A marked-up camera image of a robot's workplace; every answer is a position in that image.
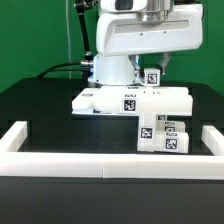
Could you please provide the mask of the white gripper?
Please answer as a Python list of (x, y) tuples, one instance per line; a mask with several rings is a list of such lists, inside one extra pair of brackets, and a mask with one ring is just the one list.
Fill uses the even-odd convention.
[(159, 68), (165, 75), (170, 52), (202, 44), (202, 15), (201, 4), (177, 5), (162, 22), (140, 22), (137, 13), (104, 13), (97, 24), (97, 51), (103, 56), (130, 55), (137, 78), (144, 76), (144, 69), (136, 54), (164, 52)]

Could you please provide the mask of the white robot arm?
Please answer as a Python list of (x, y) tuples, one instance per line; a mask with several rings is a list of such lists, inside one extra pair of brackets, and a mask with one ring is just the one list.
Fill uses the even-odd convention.
[(97, 54), (84, 42), (91, 83), (157, 86), (173, 52), (202, 44), (204, 9), (197, 0), (75, 0), (74, 8), (83, 35), (84, 13), (99, 13)]

